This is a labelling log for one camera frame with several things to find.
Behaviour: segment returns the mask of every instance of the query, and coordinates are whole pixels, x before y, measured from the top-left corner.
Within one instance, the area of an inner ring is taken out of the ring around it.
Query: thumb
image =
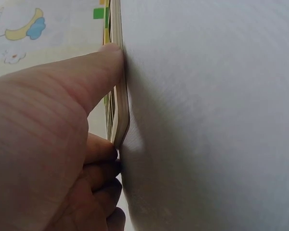
[[[87,114],[119,82],[123,73],[123,52],[113,43],[99,52],[50,64],[35,66],[0,78],[35,90],[52,90],[54,96],[66,94]]]

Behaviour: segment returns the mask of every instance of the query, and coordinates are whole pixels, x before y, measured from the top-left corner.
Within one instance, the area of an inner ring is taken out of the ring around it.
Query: green tab
[[[109,7],[105,8],[105,28],[108,28]]]
[[[104,18],[104,8],[95,8],[93,10],[93,19],[103,19]]]

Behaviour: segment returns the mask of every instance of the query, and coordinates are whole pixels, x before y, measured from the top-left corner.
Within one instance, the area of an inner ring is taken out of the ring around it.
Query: page
[[[103,3],[0,0],[0,76],[97,51],[103,43]]]

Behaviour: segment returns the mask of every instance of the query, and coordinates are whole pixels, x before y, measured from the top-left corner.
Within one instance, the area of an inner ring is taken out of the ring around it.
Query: hand
[[[0,231],[122,231],[117,152],[87,116],[119,81],[122,51],[0,78]]]

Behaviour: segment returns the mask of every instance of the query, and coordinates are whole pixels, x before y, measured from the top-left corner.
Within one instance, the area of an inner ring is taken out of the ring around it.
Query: cartoon moon
[[[6,30],[5,31],[5,37],[9,40],[20,40],[26,37],[27,31],[30,29],[30,27],[35,23],[35,21],[38,18],[43,17],[43,11],[40,8],[35,9],[35,14],[33,18],[30,20],[30,22],[25,25],[24,27],[18,29],[18,30]]]

